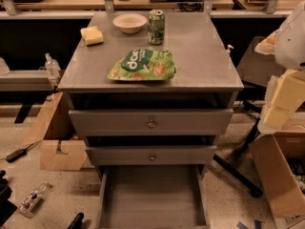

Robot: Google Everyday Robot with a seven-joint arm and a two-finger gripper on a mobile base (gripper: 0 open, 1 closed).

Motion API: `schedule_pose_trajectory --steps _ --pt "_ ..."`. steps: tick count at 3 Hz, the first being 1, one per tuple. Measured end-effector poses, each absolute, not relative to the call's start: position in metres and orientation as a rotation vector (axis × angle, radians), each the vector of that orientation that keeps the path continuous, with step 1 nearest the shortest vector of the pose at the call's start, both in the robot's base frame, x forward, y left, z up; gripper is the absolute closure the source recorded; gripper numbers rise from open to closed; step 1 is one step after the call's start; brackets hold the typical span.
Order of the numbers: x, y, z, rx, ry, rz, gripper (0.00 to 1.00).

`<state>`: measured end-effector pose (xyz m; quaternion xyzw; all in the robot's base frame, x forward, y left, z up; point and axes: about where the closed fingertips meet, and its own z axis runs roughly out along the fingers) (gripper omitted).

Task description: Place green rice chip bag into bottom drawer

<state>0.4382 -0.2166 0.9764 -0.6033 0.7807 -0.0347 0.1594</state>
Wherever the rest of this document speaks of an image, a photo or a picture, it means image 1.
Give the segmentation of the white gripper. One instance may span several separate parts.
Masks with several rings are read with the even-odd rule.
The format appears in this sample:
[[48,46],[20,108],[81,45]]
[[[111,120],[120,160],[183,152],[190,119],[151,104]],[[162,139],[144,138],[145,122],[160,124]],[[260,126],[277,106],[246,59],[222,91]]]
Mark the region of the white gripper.
[[287,70],[272,76],[265,94],[262,125],[280,129],[305,101],[305,2],[300,2],[278,31],[259,42],[254,50],[274,54],[277,64]]

